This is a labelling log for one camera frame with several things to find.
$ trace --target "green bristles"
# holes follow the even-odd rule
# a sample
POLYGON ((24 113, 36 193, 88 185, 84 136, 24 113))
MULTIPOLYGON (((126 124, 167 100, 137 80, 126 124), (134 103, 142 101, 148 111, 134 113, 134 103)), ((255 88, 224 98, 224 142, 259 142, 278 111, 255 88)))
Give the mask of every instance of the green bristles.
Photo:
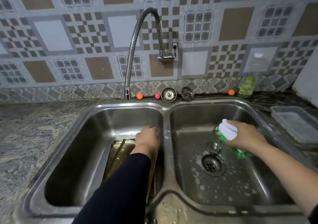
MULTIPOLYGON (((226 143, 227 139, 224 137, 224 135, 219 130, 216 130, 215 134, 219 137, 219 139, 222 142, 226 143)), ((240 151, 237 150, 237 148, 234 148, 234 147, 231 147, 231 149, 236 153, 236 156, 237 156, 238 159, 242 159, 242 158, 245 158, 245 157, 253 156, 248 151, 240 152, 240 151)))

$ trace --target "hand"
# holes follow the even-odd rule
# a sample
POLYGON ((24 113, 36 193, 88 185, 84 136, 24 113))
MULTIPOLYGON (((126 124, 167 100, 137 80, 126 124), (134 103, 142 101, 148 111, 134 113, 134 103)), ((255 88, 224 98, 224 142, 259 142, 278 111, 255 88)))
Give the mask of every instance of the hand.
POLYGON ((269 145, 265 137, 253 125, 234 120, 227 120, 227 122, 235 126, 238 133, 233 140, 228 140, 226 145, 251 153, 261 146, 269 145))
POLYGON ((131 154, 142 153, 150 157, 150 154, 157 151, 160 146, 158 134, 158 128, 148 126, 142 129, 140 133, 136 134, 135 148, 131 154))

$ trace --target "dish soap bottle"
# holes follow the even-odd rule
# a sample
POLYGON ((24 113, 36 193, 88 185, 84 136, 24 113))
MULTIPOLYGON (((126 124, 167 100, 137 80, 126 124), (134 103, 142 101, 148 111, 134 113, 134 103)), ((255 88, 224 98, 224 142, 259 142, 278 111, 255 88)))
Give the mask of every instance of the dish soap bottle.
POLYGON ((253 75, 246 77, 238 92, 239 95, 241 95, 242 97, 249 97, 250 95, 252 95, 256 85, 256 77, 258 75, 258 72, 260 72, 262 69, 262 62, 266 62, 263 56, 263 53, 254 54, 254 60, 250 64, 249 69, 249 72, 253 72, 253 75))

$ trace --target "tiled wall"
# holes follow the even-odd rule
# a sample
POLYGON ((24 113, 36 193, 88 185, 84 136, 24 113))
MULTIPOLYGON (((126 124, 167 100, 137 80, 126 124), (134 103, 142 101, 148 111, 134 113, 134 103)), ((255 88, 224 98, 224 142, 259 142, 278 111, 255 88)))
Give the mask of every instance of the tiled wall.
POLYGON ((318 0, 0 0, 0 101, 122 97, 132 31, 150 6, 165 47, 178 42, 178 61, 157 61, 147 16, 133 96, 226 91, 254 74, 255 53, 264 54, 256 89, 284 90, 318 44, 318 0))

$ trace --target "sink drain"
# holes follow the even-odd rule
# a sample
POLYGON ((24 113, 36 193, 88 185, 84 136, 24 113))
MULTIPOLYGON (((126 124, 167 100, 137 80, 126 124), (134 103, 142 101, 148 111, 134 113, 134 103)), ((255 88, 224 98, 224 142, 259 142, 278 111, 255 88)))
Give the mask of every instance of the sink drain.
POLYGON ((217 177, 225 173, 225 163, 221 155, 205 155, 201 159, 202 170, 211 176, 217 177))

